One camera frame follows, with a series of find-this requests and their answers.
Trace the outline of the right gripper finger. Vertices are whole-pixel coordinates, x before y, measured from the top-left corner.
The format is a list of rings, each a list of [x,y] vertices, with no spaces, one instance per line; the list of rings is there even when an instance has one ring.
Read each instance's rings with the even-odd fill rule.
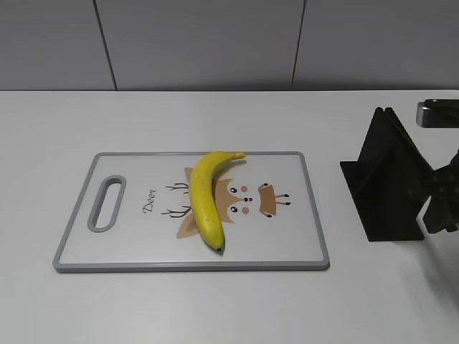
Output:
[[[423,182],[430,202],[423,216],[427,232],[436,234],[445,229],[457,231],[458,225],[458,153],[450,163],[434,170]]]

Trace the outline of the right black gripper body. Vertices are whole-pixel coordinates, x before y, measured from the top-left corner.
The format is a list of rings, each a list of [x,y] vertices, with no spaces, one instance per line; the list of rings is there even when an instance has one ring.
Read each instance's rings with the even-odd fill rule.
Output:
[[[417,104],[421,128],[458,128],[458,99],[426,99]]]

